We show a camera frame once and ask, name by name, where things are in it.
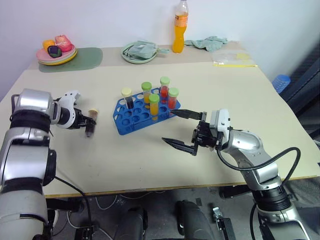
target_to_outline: pink plate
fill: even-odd
[[[52,61],[58,61],[63,60],[69,56],[71,56],[73,53],[75,53],[75,46],[72,44],[72,48],[70,51],[66,51],[62,53],[62,56],[53,58],[51,57],[43,48],[39,49],[35,56],[36,58],[41,62],[52,62]]]

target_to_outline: bottle cap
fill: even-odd
[[[168,78],[167,76],[162,76],[160,78],[160,83],[162,85],[168,85],[170,83],[170,78]]]
[[[150,94],[149,95],[149,101],[151,104],[157,104],[160,101],[160,97],[158,94]]]
[[[141,84],[141,88],[143,91],[151,90],[151,82],[145,81]]]
[[[122,90],[121,90],[121,95],[122,95],[123,97],[125,97],[125,98],[132,96],[132,90],[131,90],[131,88],[128,88],[128,87],[122,88]]]
[[[170,87],[168,94],[170,97],[177,97],[179,95],[179,89],[176,87]]]

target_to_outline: green plate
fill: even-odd
[[[128,45],[126,45],[124,48],[122,48],[121,50],[121,56],[124,58],[124,60],[126,60],[127,62],[129,63],[132,63],[132,64],[145,64],[145,63],[148,63],[150,62],[152,59],[154,59],[157,55],[157,53],[154,53],[154,55],[151,57],[151,58],[148,58],[148,59],[144,59],[144,58],[132,58],[130,56],[127,56],[124,54],[124,51],[127,50],[128,48],[130,48],[131,46],[133,46],[134,44],[136,44],[136,42],[132,42],[132,43],[129,43]]]
[[[77,48],[77,54],[71,61],[56,66],[47,66],[39,63],[39,70],[43,73],[88,70],[98,67],[102,58],[103,52],[100,48]]]

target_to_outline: red liquid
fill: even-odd
[[[163,104],[165,104],[168,100],[168,91],[169,91],[169,88],[167,86],[162,86],[160,88],[161,103]]]
[[[161,97],[166,98],[168,97],[168,87],[167,86],[162,86],[160,89]]]
[[[176,103],[177,103],[177,98],[176,97],[169,97],[169,99],[168,99],[168,107],[170,109],[175,109],[176,108]]]

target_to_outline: plate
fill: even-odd
[[[71,55],[69,58],[67,59],[63,59],[62,61],[58,61],[58,62],[52,62],[52,63],[48,63],[48,62],[43,62],[43,61],[39,61],[39,63],[43,64],[43,65],[47,65],[47,66],[55,66],[55,65],[60,65],[60,64],[64,64],[69,62],[70,60],[72,60],[76,55],[77,55],[78,50],[75,49],[75,52],[73,55]]]
[[[130,56],[127,56],[124,54],[124,51],[127,50],[128,48],[130,48],[131,46],[133,46],[134,44],[136,44],[136,42],[132,42],[129,43],[128,45],[126,45],[124,48],[122,48],[121,50],[121,56],[124,58],[124,60],[126,60],[129,63],[132,64],[145,64],[150,62],[152,59],[154,59],[157,55],[157,53],[155,52],[154,55],[148,59],[143,59],[143,58],[131,58]]]
[[[43,62],[43,63],[46,63],[46,64],[59,63],[61,61],[64,61],[64,60],[70,58],[72,55],[75,54],[75,52],[76,52],[76,48],[74,48],[74,50],[72,52],[70,52],[70,54],[65,55],[63,58],[61,58],[61,57],[56,57],[56,58],[51,57],[51,61],[42,61],[42,60],[39,60],[39,61]]]
[[[75,53],[76,47],[72,45],[72,48],[70,51],[66,51],[62,53],[62,56],[53,58],[51,57],[43,48],[39,49],[35,56],[36,58],[45,63],[56,63],[65,60],[66,58],[72,56]]]

